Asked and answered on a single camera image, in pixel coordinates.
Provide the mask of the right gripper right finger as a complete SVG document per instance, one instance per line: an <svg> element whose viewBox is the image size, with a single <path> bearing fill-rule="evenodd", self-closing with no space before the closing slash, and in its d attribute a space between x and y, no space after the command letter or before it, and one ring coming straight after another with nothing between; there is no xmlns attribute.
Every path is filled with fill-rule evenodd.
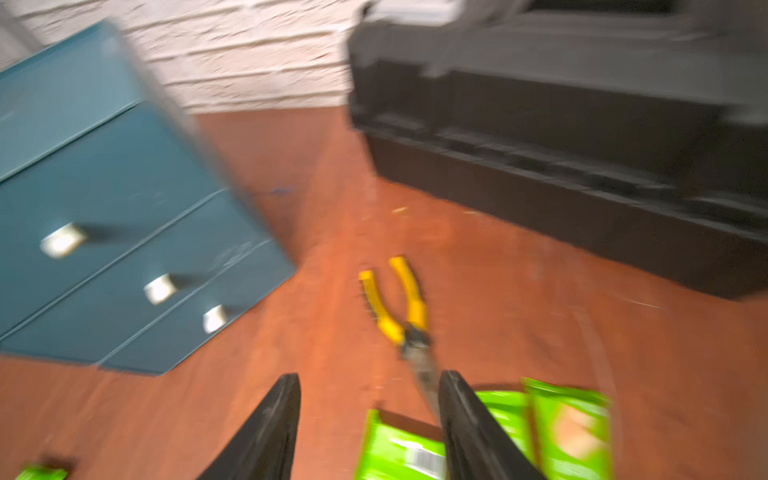
<svg viewBox="0 0 768 480"><path fill-rule="evenodd" d="M450 479L545 478L459 372L441 373L438 400Z"/></svg>

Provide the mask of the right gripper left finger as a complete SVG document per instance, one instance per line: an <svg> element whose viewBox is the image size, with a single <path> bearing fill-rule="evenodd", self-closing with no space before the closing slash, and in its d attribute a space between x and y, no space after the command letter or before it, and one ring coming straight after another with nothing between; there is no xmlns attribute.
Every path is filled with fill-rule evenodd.
<svg viewBox="0 0 768 480"><path fill-rule="evenodd" d="M300 408L299 375L281 375L198 479L290 479Z"/></svg>

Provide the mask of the green cookie packet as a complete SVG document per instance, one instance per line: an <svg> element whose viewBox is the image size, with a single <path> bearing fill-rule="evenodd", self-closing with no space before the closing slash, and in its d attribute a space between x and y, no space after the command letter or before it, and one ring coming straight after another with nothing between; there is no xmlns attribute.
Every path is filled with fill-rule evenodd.
<svg viewBox="0 0 768 480"><path fill-rule="evenodd" d="M549 479L612 479L609 398L532 378L522 385L532 404L542 473Z"/></svg>
<svg viewBox="0 0 768 480"><path fill-rule="evenodd" d="M15 477L15 480L66 480L69 473L62 468L42 465L27 465Z"/></svg>
<svg viewBox="0 0 768 480"><path fill-rule="evenodd" d="M446 479L445 446L390 425L381 411L371 409L354 478Z"/></svg>
<svg viewBox="0 0 768 480"><path fill-rule="evenodd" d="M520 451L536 466L527 395L520 391L477 391L476 394Z"/></svg>

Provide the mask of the teal bottom drawer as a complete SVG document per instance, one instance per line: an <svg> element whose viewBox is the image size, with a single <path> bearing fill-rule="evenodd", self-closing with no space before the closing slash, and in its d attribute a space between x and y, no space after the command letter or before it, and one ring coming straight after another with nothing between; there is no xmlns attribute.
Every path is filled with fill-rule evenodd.
<svg viewBox="0 0 768 480"><path fill-rule="evenodd" d="M276 241L256 247L103 361L106 369L163 375L295 274Z"/></svg>

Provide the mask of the teal top drawer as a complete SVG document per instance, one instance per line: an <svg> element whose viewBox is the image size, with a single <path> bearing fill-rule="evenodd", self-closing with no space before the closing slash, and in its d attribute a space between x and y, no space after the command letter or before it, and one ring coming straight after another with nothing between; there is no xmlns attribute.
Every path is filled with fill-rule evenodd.
<svg viewBox="0 0 768 480"><path fill-rule="evenodd" d="M3 182L1 330L222 187L185 135L146 105Z"/></svg>

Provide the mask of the teal drawer cabinet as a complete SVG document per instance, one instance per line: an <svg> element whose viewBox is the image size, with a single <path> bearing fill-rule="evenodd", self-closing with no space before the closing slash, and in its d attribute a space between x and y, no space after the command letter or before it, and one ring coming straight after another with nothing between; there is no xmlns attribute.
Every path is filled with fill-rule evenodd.
<svg viewBox="0 0 768 480"><path fill-rule="evenodd" d="M195 123L108 20L1 72L1 179L125 111L148 104L187 132Z"/></svg>

